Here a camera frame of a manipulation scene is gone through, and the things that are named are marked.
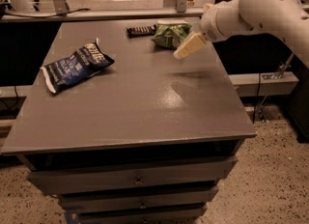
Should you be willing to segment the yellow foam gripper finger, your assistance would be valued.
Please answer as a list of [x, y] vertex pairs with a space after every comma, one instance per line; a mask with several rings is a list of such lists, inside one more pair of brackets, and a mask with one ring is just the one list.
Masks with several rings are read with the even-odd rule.
[[174, 52], [174, 57], [176, 59], [184, 59], [202, 49], [206, 42], [207, 40], [201, 33], [191, 32], [183, 43], [178, 46]]

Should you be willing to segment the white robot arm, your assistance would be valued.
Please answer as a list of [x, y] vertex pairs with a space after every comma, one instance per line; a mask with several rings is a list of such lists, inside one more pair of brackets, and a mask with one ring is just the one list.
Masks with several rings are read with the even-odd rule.
[[303, 64], [309, 62], [309, 13], [304, 11], [300, 0], [232, 0], [207, 4], [200, 30], [185, 38], [174, 57], [184, 59], [201, 50], [207, 42], [258, 34], [271, 34]]

